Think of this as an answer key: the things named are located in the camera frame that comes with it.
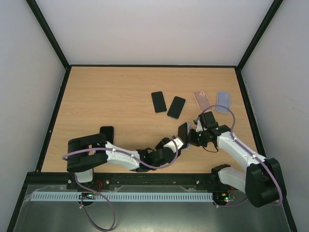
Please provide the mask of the pink phone case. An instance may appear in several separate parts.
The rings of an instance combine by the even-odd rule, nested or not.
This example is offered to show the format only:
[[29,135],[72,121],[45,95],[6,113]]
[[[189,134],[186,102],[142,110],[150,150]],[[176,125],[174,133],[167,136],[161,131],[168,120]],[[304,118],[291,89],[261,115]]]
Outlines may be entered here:
[[193,92],[193,96],[201,112],[210,107],[211,103],[204,90]]

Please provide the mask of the black phone from pink case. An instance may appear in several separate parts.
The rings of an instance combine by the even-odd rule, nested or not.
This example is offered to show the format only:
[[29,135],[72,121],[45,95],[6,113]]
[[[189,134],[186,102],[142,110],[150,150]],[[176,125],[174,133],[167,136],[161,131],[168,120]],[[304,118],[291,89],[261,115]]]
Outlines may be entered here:
[[164,95],[162,91],[152,92],[151,93],[154,111],[156,113],[162,113],[167,111]]

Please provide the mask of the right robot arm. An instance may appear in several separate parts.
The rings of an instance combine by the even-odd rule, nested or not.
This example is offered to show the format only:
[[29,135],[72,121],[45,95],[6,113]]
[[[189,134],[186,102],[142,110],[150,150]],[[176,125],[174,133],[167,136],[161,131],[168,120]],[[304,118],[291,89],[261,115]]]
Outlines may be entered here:
[[242,172],[230,165],[220,165],[212,169],[211,185],[222,189],[225,185],[242,191],[255,207],[266,204],[281,205],[286,196],[286,187],[280,163],[268,159],[250,149],[233,132],[233,127],[219,125],[212,112],[201,113],[194,121],[188,141],[195,146],[215,148],[228,153],[243,169]]

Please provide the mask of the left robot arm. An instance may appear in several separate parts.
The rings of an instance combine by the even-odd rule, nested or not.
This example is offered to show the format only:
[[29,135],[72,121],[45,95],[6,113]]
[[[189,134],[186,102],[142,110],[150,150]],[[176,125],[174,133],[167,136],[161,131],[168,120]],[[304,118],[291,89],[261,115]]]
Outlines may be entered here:
[[187,136],[163,138],[155,149],[126,150],[112,144],[103,133],[68,141],[68,153],[62,157],[67,171],[81,184],[91,183],[94,168],[105,163],[144,173],[169,167],[187,147]]

